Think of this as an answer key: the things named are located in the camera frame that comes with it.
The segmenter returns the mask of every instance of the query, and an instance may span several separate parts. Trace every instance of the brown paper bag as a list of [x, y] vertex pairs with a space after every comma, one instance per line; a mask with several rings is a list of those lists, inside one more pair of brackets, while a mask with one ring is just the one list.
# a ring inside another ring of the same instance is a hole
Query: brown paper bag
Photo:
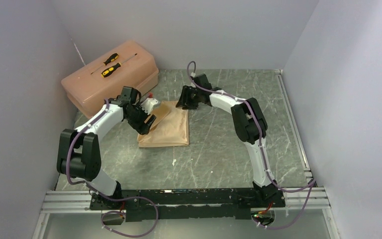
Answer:
[[162, 102], [170, 108], [163, 120], [150, 129], [147, 135], [138, 135], [139, 147], [169, 147], [189, 145], [188, 111], [175, 108], [178, 101]]

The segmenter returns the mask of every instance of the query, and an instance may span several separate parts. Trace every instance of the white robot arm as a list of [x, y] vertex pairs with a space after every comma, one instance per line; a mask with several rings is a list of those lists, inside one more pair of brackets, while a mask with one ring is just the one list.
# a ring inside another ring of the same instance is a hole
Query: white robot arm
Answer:
[[[211, 106], [218, 107], [230, 114], [232, 114], [231, 109], [235, 105], [241, 104], [238, 100], [245, 100], [242, 98], [236, 98], [232, 99], [230, 97], [224, 96], [223, 93], [225, 93], [224, 90], [217, 90], [217, 92], [220, 92], [221, 94], [211, 94], [209, 96]], [[266, 147], [266, 138], [264, 137], [262, 139], [262, 147]], [[270, 180], [266, 177], [266, 172], [263, 164], [263, 159], [261, 158], [261, 152], [260, 152], [260, 144], [259, 141], [256, 140], [254, 143], [244, 142], [245, 147], [247, 147], [248, 154], [250, 155], [251, 164], [253, 167], [253, 174], [254, 174], [254, 183], [256, 183], [260, 187], [264, 187], [270, 184]]]
[[83, 146], [81, 153], [71, 151], [69, 172], [73, 176], [71, 180], [87, 183], [97, 191], [115, 199], [121, 197], [120, 183], [110, 178], [101, 168], [99, 143], [104, 136], [117, 123], [127, 120], [128, 123], [139, 133], [147, 134], [151, 124], [156, 119], [149, 115], [160, 102], [152, 95], [141, 94], [134, 88], [124, 87], [122, 93], [114, 99], [109, 99], [108, 104], [85, 124], [72, 129], [66, 129], [61, 133], [58, 152], [57, 170], [65, 174], [67, 170], [67, 157], [71, 144], [79, 148]]
[[[235, 132], [237, 133], [240, 140], [244, 142], [244, 145], [246, 146], [250, 156], [254, 174], [254, 187], [261, 189], [268, 186], [272, 188], [271, 181], [267, 177], [266, 173], [266, 170], [268, 170], [270, 167], [267, 155], [265, 154], [268, 167], [267, 169], [265, 168], [261, 156], [261, 148], [263, 148], [264, 152], [266, 151], [267, 123], [257, 100], [254, 98], [247, 100], [242, 98], [231, 98], [227, 96], [227, 93], [222, 89], [218, 87], [212, 88], [205, 74], [194, 76], [193, 80], [198, 86], [212, 91], [213, 93], [203, 91], [195, 87], [194, 84], [191, 86], [183, 86], [177, 107], [193, 110], [198, 107], [198, 103], [205, 103], [209, 106], [218, 107], [232, 114]], [[253, 119], [249, 116], [248, 107], [247, 104], [243, 103], [244, 101], [247, 101], [247, 103], [251, 106], [252, 110], [257, 116], [256, 119]], [[254, 124], [254, 120], [257, 120], [262, 128], [262, 145], [260, 145], [260, 141], [258, 140], [260, 138], [260, 133]], [[269, 197], [269, 193], [262, 194], [264, 198]]]

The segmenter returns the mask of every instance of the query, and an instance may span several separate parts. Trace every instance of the marble floor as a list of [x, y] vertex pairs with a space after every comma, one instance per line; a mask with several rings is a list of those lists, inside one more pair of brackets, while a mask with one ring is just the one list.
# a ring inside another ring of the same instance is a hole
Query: marble floor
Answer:
[[[283, 187], [306, 185], [298, 143], [289, 122], [284, 96], [273, 70], [197, 70], [211, 84], [241, 98], [258, 100], [267, 120], [267, 154], [271, 170]], [[178, 100], [189, 85], [185, 70], [162, 70], [151, 91], [161, 101]], [[75, 126], [87, 119], [78, 113]], [[117, 124], [102, 140], [102, 168], [123, 189], [252, 187], [248, 151], [235, 134], [232, 117], [200, 104], [189, 112], [188, 146], [139, 148], [137, 132]], [[60, 175], [56, 190], [85, 190]]]

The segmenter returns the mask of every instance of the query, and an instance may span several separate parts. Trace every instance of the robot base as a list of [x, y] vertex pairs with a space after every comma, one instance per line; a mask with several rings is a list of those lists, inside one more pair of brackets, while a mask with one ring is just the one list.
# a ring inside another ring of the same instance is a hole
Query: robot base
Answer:
[[[285, 207], [282, 191], [276, 189], [276, 193], [263, 200], [261, 195], [266, 193], [254, 188], [122, 191], [124, 198], [142, 196], [152, 200], [158, 205], [159, 219], [235, 217], [235, 219], [247, 220], [251, 219], [251, 208], [266, 208], [271, 202], [273, 202], [273, 208]], [[126, 222], [153, 220], [156, 216], [153, 206], [144, 200], [128, 200], [124, 208], [127, 211]], [[96, 195], [92, 197], [90, 210], [110, 209], [99, 201]]]

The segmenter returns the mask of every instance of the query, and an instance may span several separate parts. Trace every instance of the pink toolbox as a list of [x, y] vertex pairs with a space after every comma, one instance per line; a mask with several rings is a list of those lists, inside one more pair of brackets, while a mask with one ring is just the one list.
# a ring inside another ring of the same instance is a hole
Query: pink toolbox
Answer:
[[[105, 66], [104, 62], [114, 53], [119, 57]], [[128, 58], [111, 75], [102, 76], [105, 69]], [[158, 73], [154, 57], [134, 41], [127, 41], [63, 79], [62, 85], [72, 103], [91, 118], [101, 109], [105, 98], [115, 98], [124, 86], [134, 87], [143, 95], [149, 92], [157, 85]]]

